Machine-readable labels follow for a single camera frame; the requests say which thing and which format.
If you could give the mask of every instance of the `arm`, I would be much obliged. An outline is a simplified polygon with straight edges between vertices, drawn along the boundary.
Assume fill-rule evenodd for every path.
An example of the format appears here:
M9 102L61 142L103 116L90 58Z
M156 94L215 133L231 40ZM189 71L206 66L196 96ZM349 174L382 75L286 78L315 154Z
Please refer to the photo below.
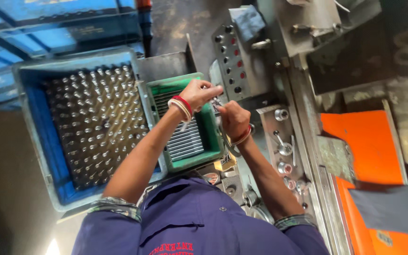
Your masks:
M211 86L207 81L192 80L180 96L192 110L196 110L223 92L221 86ZM160 153L182 119L182 111L173 105L124 159L103 191L103 196L119 197L136 204L149 183Z
M220 107L219 111L223 128L233 141L237 140L248 127L250 112L241 108L235 101L230 101L225 107ZM284 185L280 173L264 158L251 136L237 147L247 162L261 197L275 220L305 213L295 196Z

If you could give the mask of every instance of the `worker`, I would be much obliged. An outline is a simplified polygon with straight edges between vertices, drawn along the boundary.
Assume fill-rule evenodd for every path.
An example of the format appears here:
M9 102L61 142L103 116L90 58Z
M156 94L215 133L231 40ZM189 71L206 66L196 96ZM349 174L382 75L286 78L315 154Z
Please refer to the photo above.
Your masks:
M167 113L124 159L102 199L94 202L72 254L328 254L312 217L250 136L250 112L234 101L218 109L223 128L246 160L275 224L246 216L227 194L190 175L165 181L136 206L178 124L222 92L221 86L192 80L169 101Z

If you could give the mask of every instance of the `metal frame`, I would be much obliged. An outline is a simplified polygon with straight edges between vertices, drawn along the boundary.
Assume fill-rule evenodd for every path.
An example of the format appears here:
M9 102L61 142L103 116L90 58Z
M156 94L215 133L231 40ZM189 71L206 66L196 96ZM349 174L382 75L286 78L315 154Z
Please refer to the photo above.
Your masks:
M289 113L304 171L312 182L310 195L320 233L331 253L353 254L335 177L327 173L319 153L317 135L321 133L320 118L309 73L307 70L291 67L287 71L281 71L281 76L290 103Z

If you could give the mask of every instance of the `metal lever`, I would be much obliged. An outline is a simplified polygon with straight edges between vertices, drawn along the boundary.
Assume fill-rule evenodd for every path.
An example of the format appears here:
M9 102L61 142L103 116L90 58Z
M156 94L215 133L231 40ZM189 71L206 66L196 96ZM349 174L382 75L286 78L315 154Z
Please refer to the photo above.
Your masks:
M280 154L283 156L289 156L290 154L292 154L292 145L290 143L283 142L281 140L280 131L278 130L273 131L273 135L276 136L278 140L280 141L280 149L279 149Z

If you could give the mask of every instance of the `orange machine part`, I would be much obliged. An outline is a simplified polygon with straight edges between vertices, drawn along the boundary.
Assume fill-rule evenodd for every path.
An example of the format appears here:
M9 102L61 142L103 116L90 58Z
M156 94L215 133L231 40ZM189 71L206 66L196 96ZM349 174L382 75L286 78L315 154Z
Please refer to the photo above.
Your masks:
M401 167L385 111L329 114L320 116L323 129L345 140L354 156L357 180L380 184L403 184ZM378 237L378 231L366 228L348 189L355 186L336 177L338 191L356 255L408 255L408 235L382 231L391 244Z

